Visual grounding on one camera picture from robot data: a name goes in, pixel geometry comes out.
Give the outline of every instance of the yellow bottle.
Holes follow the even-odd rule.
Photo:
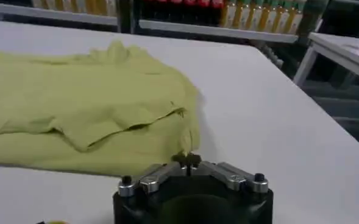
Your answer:
[[[278,23],[275,26],[275,30],[274,30],[275,33],[283,33],[283,29],[285,28],[286,22],[288,21],[290,15],[289,14],[290,7],[291,7],[291,1],[283,2],[283,9],[281,11]]]
[[[260,18],[259,27],[258,27],[258,31],[261,32],[265,29],[266,20],[269,17],[269,13],[270,13],[269,1],[270,0],[266,0],[265,3],[263,3],[262,16]]]
[[[297,10],[296,10],[296,3],[293,2],[293,0],[287,0],[291,2],[291,7],[289,10],[289,18],[286,21],[285,27],[283,28],[283,33],[288,33],[291,27],[291,24],[293,22],[294,17],[296,16]]]
[[[272,0],[270,9],[268,10],[267,16],[263,20],[263,24],[261,24],[261,30],[263,32],[272,32],[272,25],[274,24],[275,19],[277,18],[277,7],[278,7],[278,0]]]
[[[64,11],[78,12],[76,0],[63,0]]]
[[[255,6],[251,9],[250,18],[247,21],[247,28],[249,30],[258,30],[260,18],[262,15],[262,4],[263,0],[257,0]]]
[[[239,0],[236,5],[235,19],[233,19],[233,26],[244,30],[246,28],[247,21],[250,18],[250,2],[251,0]]]
[[[236,0],[229,0],[225,5],[221,13],[221,27],[231,28],[233,25],[233,19],[236,12]]]
[[[299,27],[302,19],[302,11],[304,9],[306,0],[297,1],[297,13],[295,14],[293,21],[291,23],[290,29],[287,31],[288,34],[296,34],[297,28]]]
[[[278,3],[278,6],[277,6],[277,15],[275,16],[275,20],[272,24],[272,29],[271,29],[271,32],[272,33],[275,33],[275,31],[277,30],[277,25],[279,23],[279,20],[281,19],[281,15],[282,15],[282,12],[283,12],[283,0],[280,0],[280,2]]]

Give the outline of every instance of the screw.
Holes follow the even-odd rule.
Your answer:
[[[265,180],[265,175],[263,173],[256,173],[254,176],[254,181],[262,182]]]
[[[123,176],[121,179],[121,182],[123,185],[130,185],[132,183],[132,177],[131,176]]]

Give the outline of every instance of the yellow cloth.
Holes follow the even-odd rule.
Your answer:
[[[0,163],[136,174],[199,144],[195,87],[139,47],[0,53]]]

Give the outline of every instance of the white table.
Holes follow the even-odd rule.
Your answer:
[[[359,223],[359,143],[250,46],[0,22],[0,51],[63,55],[136,44],[202,94],[203,159],[263,172],[274,223]],[[112,223],[117,178],[0,167],[0,223]]]
[[[346,69],[359,75],[359,38],[340,37],[323,33],[311,33],[312,40],[293,82],[302,86],[318,54],[321,54]]]

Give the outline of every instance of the white shelf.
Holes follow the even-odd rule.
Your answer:
[[[55,10],[38,9],[17,5],[0,4],[0,13],[36,18],[59,19],[82,23],[117,26],[117,18],[111,16],[89,15],[85,13],[61,12]]]
[[[263,40],[263,41],[272,41],[272,42],[281,42],[281,43],[293,43],[296,42],[296,40],[298,39],[298,36],[296,35],[256,32],[250,30],[228,29],[228,28],[211,27],[211,26],[198,26],[198,25],[190,25],[190,24],[182,24],[182,23],[167,23],[167,22],[151,21],[145,19],[141,19],[139,21],[139,26],[142,29],[167,30],[167,31],[175,31],[175,32],[183,32],[183,33],[197,33],[197,34],[245,38],[250,40]]]

